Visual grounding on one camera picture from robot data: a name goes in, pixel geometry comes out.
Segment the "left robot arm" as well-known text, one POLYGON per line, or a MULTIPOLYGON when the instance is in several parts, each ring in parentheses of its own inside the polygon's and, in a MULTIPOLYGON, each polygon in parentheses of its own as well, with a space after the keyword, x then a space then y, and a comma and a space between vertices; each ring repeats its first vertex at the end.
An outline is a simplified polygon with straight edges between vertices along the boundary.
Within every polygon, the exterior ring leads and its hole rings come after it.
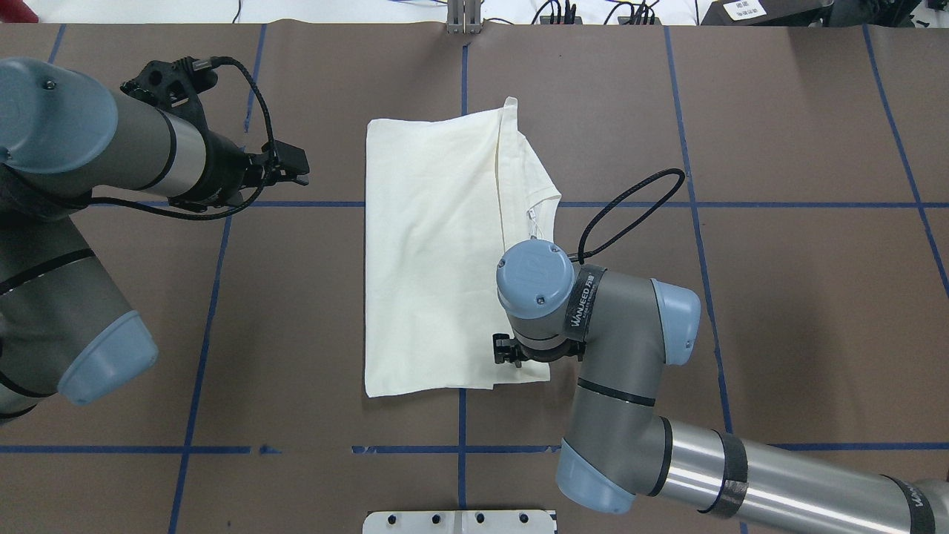
POLYGON ((267 187, 306 185, 302 148, 277 141, 257 82, 230 56, 149 62, 119 90, 30 57, 3 58, 2 423, 61 395, 84 406, 155 365, 138 311, 72 222, 112 205, 226 219, 267 187), (264 119, 248 153, 209 128, 200 95, 240 71, 264 119))

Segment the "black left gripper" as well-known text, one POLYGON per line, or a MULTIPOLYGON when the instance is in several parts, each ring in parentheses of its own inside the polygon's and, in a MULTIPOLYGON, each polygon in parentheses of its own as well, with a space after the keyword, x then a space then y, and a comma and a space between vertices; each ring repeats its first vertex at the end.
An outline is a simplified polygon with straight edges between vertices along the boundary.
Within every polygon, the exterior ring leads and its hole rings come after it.
POLYGON ((247 153, 213 131, 201 131, 205 169, 196 184, 196 209, 234 208, 254 202, 265 186, 294 183, 307 186, 311 172, 305 150, 294 145, 262 145, 261 154, 247 153))

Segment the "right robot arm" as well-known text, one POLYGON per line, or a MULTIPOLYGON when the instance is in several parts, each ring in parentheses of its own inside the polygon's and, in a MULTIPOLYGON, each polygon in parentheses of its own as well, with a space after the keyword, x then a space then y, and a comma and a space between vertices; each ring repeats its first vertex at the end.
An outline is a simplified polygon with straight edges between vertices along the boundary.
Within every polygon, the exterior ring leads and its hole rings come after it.
POLYGON ((496 265, 512 328, 498 364, 580 362, 556 483, 580 506, 624 514, 641 495, 794 533, 945 533, 947 483, 848 469, 660 415, 662 372, 688 362, 701 301, 686 288, 584 263, 525 240, 496 265))

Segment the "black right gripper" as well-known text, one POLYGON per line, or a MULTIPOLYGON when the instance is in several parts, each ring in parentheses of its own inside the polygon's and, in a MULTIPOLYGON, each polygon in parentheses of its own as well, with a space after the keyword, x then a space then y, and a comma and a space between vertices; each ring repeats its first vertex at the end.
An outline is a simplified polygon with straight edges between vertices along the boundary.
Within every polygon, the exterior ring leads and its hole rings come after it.
POLYGON ((522 367, 523 362, 552 363, 563 357, 583 361, 586 342, 556 335, 549 339, 511 337, 509 334, 492 335, 495 365, 512 364, 522 367))

